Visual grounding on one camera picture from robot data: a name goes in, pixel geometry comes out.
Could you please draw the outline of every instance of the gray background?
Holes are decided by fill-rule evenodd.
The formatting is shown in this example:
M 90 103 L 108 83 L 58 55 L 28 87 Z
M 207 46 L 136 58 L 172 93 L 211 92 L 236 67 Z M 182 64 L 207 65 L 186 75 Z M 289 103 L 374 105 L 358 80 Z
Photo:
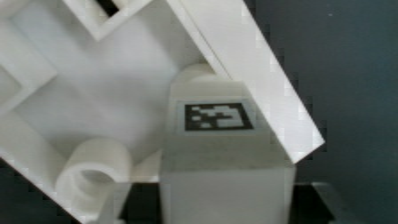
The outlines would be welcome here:
M 255 20 L 326 138 L 298 181 L 398 223 L 398 1 L 257 0 Z

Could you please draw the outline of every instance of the black surface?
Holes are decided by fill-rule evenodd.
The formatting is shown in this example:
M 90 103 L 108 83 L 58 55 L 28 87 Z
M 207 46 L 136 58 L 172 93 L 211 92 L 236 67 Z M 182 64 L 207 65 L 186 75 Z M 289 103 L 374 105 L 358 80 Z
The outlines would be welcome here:
M 113 1 L 111 0 L 95 0 L 95 2 L 102 8 L 102 11 L 104 11 L 108 17 L 111 17 L 113 14 L 118 12 L 118 8 L 115 6 Z

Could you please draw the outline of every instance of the white plastic part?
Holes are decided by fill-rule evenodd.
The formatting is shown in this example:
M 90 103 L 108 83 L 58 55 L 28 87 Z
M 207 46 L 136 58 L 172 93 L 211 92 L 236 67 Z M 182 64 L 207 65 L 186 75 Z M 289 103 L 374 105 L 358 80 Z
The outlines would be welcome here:
M 58 175 L 55 190 L 67 210 L 95 221 L 115 183 L 131 181 L 131 156 L 108 138 L 90 139 L 74 150 Z
M 108 17 L 95 0 L 63 0 L 78 20 L 99 41 L 152 0 L 111 0 L 118 11 Z
M 323 138 L 243 0 L 166 0 L 209 65 L 243 81 L 293 162 Z
M 0 22 L 0 116 L 56 75 L 8 22 Z
M 30 0 L 0 0 L 0 20 L 8 18 Z
M 207 72 L 202 72 L 202 79 L 195 76 L 198 70 L 207 71 L 209 68 L 204 65 L 186 68 L 170 87 L 159 173 L 163 222 L 285 224 L 294 165 L 243 82 L 209 82 Z M 191 75 L 191 82 L 181 81 Z M 202 124 L 209 116 L 211 120 L 216 119 L 218 127 L 188 130 L 186 122 L 193 117 L 186 108 L 197 111 L 200 109 L 195 107 L 206 105 L 202 107 L 209 108 L 216 105 L 216 108 L 230 109 L 232 104 L 243 105 L 239 118 L 225 118 L 223 112 L 223 115 L 206 115 L 198 117 Z M 232 126 L 241 129 L 223 130 L 229 126 L 220 121 L 225 119 L 248 121 L 252 128 L 243 128 L 232 122 Z

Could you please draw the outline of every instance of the white panel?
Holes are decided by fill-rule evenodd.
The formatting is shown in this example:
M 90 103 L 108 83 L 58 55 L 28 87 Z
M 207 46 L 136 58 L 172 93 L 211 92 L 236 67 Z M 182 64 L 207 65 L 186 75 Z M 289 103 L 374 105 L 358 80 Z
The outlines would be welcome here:
M 296 162 L 323 144 L 323 139 L 245 3 L 241 0 L 168 1 L 186 10 L 229 76 L 246 84 L 291 160 Z

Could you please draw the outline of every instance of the hole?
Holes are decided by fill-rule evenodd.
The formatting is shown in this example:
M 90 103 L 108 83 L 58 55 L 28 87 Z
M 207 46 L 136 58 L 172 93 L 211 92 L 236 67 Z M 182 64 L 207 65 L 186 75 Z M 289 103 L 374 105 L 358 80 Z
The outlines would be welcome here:
M 115 13 L 118 12 L 118 7 L 117 7 L 113 1 L 111 0 L 95 0 L 95 2 L 102 8 L 102 11 L 104 11 L 108 17 L 111 17 L 115 15 Z
M 86 180 L 90 182 L 97 183 L 97 184 L 104 184 L 104 183 L 111 183 L 113 182 L 110 176 L 102 172 L 99 172 L 95 170 L 83 170 L 81 171 L 81 175 L 86 178 Z

